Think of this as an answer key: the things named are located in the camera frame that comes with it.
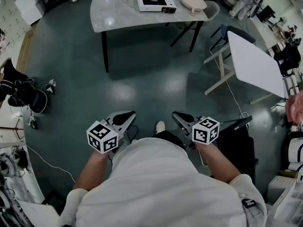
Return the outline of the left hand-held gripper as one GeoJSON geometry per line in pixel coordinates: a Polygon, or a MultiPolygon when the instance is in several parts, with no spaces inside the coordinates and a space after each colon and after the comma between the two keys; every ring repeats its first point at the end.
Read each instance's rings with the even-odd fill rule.
{"type": "Polygon", "coordinates": [[[111,113],[106,119],[95,121],[86,131],[88,144],[101,154],[127,146],[124,134],[136,119],[136,112],[130,110],[111,113]]]}

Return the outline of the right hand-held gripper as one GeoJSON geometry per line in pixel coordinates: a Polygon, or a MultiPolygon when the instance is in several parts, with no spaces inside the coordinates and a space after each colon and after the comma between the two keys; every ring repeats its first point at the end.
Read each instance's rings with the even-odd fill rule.
{"type": "Polygon", "coordinates": [[[202,116],[196,121],[196,118],[190,114],[173,111],[172,119],[190,142],[209,145],[219,136],[220,123],[211,117],[202,116]]]}

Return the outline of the white portable gas stove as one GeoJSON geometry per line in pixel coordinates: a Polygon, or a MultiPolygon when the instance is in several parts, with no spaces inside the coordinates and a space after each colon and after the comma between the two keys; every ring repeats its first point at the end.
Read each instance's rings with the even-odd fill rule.
{"type": "Polygon", "coordinates": [[[140,12],[175,13],[176,5],[173,0],[138,0],[140,12]]]}

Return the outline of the cream frying pan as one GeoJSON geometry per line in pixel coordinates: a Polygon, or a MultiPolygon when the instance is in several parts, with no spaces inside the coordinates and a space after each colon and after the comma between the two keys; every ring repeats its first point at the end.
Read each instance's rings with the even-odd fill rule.
{"type": "Polygon", "coordinates": [[[182,4],[191,10],[191,15],[194,15],[196,11],[202,11],[207,8],[207,4],[204,0],[181,0],[182,4]]]}

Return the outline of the person's left forearm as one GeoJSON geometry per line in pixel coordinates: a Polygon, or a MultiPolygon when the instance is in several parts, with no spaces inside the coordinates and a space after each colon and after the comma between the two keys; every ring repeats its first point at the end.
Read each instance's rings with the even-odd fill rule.
{"type": "Polygon", "coordinates": [[[90,191],[98,187],[104,180],[109,152],[101,154],[94,151],[88,159],[85,167],[80,173],[73,186],[74,189],[84,189],[90,191]]]}

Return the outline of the person's right forearm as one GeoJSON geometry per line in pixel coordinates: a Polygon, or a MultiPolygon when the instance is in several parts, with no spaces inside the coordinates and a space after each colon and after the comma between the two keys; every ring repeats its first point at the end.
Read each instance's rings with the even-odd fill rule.
{"type": "Polygon", "coordinates": [[[196,143],[195,145],[215,179],[230,183],[241,174],[213,143],[209,145],[196,143]]]}

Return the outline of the person's black trousers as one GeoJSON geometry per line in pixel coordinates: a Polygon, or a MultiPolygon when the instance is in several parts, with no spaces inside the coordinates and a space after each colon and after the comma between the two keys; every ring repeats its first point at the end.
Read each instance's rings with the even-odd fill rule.
{"type": "Polygon", "coordinates": [[[153,138],[166,140],[166,141],[169,141],[169,142],[181,147],[184,150],[186,149],[186,146],[184,146],[182,140],[169,131],[162,131],[162,132],[156,133],[153,136],[153,138]]]}

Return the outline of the black tablet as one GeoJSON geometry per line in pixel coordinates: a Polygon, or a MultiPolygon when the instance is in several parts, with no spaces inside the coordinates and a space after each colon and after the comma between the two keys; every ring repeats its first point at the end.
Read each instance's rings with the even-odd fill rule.
{"type": "Polygon", "coordinates": [[[248,123],[252,121],[252,116],[248,116],[246,118],[239,119],[237,122],[233,124],[233,130],[237,131],[238,129],[246,126],[248,123]]]}

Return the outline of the black chair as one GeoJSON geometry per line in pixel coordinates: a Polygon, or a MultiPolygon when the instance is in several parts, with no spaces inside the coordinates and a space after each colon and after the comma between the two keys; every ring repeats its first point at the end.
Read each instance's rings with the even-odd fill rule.
{"type": "Polygon", "coordinates": [[[217,147],[223,155],[240,171],[247,174],[255,183],[256,165],[254,140],[249,136],[246,126],[231,125],[219,132],[217,147]]]}

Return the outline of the person's white shirt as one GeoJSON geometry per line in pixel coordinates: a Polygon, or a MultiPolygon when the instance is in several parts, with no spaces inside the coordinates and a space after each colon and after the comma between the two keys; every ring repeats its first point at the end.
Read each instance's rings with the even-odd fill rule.
{"type": "Polygon", "coordinates": [[[57,227],[265,227],[249,175],[225,183],[199,173],[181,147],[144,138],[118,151],[96,188],[72,190],[57,227]]]}

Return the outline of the idle hand-held gripper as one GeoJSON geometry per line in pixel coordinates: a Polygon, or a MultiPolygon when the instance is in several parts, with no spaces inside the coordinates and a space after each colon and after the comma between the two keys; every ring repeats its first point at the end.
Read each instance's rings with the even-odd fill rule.
{"type": "Polygon", "coordinates": [[[54,93],[54,88],[56,87],[56,82],[54,79],[51,79],[49,83],[46,85],[46,91],[50,93],[54,93]]]}
{"type": "Polygon", "coordinates": [[[31,115],[28,119],[27,122],[28,126],[30,126],[33,129],[37,129],[37,124],[36,124],[36,117],[34,115],[31,115]]]}

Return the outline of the small white table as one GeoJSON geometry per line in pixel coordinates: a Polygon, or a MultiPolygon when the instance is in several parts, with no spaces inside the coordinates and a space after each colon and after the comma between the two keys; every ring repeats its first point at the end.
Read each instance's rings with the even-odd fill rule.
{"type": "Polygon", "coordinates": [[[232,76],[261,88],[271,95],[285,98],[284,81],[278,63],[267,53],[241,36],[227,32],[228,43],[204,60],[219,59],[220,80],[205,91],[208,95],[232,76]]]}

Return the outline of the dark blue chair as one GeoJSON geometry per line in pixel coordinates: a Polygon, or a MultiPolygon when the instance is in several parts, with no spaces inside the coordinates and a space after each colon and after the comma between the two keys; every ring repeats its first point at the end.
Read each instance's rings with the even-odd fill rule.
{"type": "Polygon", "coordinates": [[[236,28],[236,27],[233,27],[233,26],[225,26],[223,24],[221,24],[216,30],[215,32],[211,35],[210,38],[213,38],[213,36],[218,33],[220,31],[221,35],[220,35],[220,38],[219,40],[213,45],[210,47],[209,51],[211,52],[211,50],[216,47],[218,45],[218,43],[221,41],[221,40],[224,40],[224,45],[228,44],[229,43],[229,39],[228,39],[228,35],[227,33],[229,31],[233,32],[234,34],[242,37],[243,39],[247,40],[248,42],[254,44],[255,43],[255,38],[249,34],[248,32],[246,32],[245,30],[243,29],[239,29],[239,28],[236,28]]]}

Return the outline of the grey marble table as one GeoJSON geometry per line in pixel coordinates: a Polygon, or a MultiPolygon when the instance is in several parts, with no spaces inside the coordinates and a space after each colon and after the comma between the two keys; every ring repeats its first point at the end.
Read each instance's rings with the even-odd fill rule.
{"type": "Polygon", "coordinates": [[[110,30],[176,22],[191,22],[193,25],[197,22],[197,29],[191,44],[191,48],[194,47],[202,24],[209,21],[210,18],[203,10],[192,15],[191,11],[182,5],[181,0],[172,0],[171,4],[176,7],[175,13],[165,13],[162,10],[140,11],[138,0],[92,0],[90,20],[94,32],[101,33],[106,72],[108,72],[107,31],[110,30]]]}

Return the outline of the white and black machine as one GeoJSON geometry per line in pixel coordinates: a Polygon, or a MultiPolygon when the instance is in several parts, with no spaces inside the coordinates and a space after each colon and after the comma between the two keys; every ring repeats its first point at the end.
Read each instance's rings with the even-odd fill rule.
{"type": "Polygon", "coordinates": [[[303,132],[290,132],[281,146],[281,169],[299,170],[303,167],[303,132]]]}

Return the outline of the grey shell chair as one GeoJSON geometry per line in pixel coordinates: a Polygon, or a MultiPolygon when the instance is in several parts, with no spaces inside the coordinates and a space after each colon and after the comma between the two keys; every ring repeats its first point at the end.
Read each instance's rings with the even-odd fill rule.
{"type": "MultiPolygon", "coordinates": [[[[194,8],[193,15],[191,17],[195,18],[204,18],[202,20],[203,24],[202,26],[206,26],[208,23],[210,23],[218,14],[220,11],[220,7],[217,3],[213,1],[205,1],[206,4],[205,9],[200,8],[194,8]]],[[[190,25],[191,21],[181,21],[181,22],[165,22],[165,26],[169,26],[170,24],[175,24],[179,29],[185,29],[190,25]]]]}

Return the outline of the cluttered white rack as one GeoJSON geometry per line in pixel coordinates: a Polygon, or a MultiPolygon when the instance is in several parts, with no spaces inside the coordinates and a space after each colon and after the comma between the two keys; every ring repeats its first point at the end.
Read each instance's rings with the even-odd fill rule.
{"type": "Polygon", "coordinates": [[[40,204],[44,199],[27,146],[0,148],[0,218],[4,225],[34,227],[19,202],[40,204]]]}

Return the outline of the white cabinet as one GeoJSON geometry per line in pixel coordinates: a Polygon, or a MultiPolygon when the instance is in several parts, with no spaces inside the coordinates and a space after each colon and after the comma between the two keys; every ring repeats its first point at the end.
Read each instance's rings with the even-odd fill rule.
{"type": "Polygon", "coordinates": [[[16,0],[15,5],[29,26],[40,20],[45,13],[45,7],[41,0],[16,0]]]}

